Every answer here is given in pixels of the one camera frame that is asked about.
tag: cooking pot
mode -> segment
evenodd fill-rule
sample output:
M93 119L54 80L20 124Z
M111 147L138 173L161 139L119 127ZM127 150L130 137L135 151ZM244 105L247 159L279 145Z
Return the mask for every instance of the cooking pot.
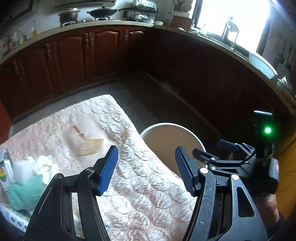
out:
M91 15L94 18L107 18L111 16L112 14L116 13L118 10L114 8L98 8L92 11L87 11L89 15Z
M78 20L79 8L69 8L67 11L61 12L59 14L59 22L66 23Z

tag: box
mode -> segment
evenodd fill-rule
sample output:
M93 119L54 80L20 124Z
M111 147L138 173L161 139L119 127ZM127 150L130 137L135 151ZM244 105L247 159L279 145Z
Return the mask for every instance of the box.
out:
M15 211L6 203L0 203L0 211L8 222L19 230L26 232L30 221L30 215L28 213Z
M0 158L0 183L6 193L9 190L10 184L14 183L13 169L7 148L3 150Z

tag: green cloth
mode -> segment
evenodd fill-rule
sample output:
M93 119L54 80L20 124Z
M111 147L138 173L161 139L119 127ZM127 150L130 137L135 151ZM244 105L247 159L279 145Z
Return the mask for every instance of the green cloth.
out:
M16 211L35 208L45 190L42 179L43 175L40 174L24 185L11 184L7 194L10 207Z

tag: frying pan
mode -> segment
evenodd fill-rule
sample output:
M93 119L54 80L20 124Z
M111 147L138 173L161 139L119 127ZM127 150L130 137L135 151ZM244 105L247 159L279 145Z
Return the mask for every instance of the frying pan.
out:
M89 15L91 15L94 18L107 18L110 17L112 14L116 13L118 10L114 8L98 8L92 11L87 11Z

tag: sunlight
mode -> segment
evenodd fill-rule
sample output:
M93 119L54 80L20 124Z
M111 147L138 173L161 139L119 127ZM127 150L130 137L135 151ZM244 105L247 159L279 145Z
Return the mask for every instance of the sunlight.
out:
M270 13L267 0L203 0L198 28L207 24L208 32L222 35L230 15L239 28L236 43L248 51L256 52L265 22ZM234 41L236 33L229 33Z

